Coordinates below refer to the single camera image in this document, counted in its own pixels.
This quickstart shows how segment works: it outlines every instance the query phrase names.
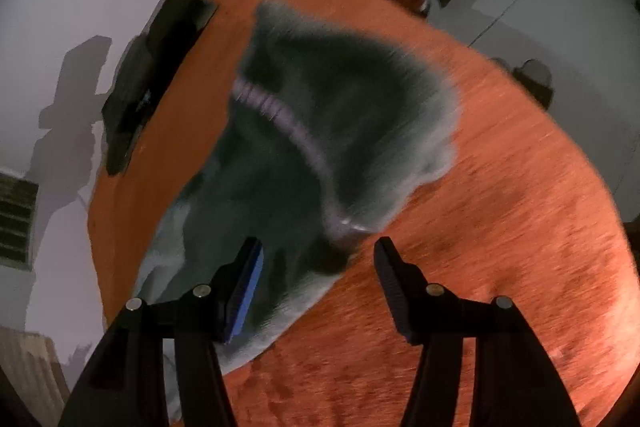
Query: orange surface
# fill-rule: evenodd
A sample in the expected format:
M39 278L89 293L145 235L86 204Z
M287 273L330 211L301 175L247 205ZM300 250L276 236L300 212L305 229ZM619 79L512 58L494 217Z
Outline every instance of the orange surface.
M97 182L90 237L108 321L129 297L162 213L226 121L260 0L220 4L144 130L126 174ZM462 105L454 169L385 231L428 280L510 295L556 364L583 425L640 362L640 288L612 200L582 152L496 66L391 0L286 0L442 68ZM419 350L393 328L364 242L345 276L267 352L225 380L241 426L397 426ZM466 344L456 425L472 394Z

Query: silver rivet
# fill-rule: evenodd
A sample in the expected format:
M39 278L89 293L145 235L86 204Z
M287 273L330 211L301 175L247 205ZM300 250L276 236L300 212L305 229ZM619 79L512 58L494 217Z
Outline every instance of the silver rivet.
M202 299L211 293L211 286L208 284L200 284L193 289L193 294Z
M431 283L427 285L427 293L431 297L440 297L444 293L444 288L439 284Z
M138 297L129 299L126 304L127 310L130 312L140 309L140 306L142 306L142 299L139 299Z
M500 296L495 299L495 303L498 305L498 308L502 308L503 310L508 310L513 306L513 301L510 298L504 296Z

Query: garment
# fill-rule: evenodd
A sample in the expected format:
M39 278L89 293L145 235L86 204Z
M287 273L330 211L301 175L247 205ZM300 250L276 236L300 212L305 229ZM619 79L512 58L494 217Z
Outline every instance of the garment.
M455 123L452 89L408 52L263 2L226 129L162 217L134 294L177 299L258 237L264 267L244 328L216 346L223 373L243 365L331 288L353 239L449 170ZM169 342L165 359L176 417Z

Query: air vent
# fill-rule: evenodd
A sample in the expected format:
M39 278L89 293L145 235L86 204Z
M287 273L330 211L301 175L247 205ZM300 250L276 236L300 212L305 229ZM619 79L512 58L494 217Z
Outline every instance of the air vent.
M29 269L38 186L0 174L0 264Z

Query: tile floor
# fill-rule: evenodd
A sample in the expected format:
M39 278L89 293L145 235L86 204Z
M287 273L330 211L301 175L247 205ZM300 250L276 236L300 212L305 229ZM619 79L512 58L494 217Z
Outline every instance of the tile floor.
M452 0L429 22L510 66L537 58L549 115L606 181L623 220L640 213L640 13L635 0Z

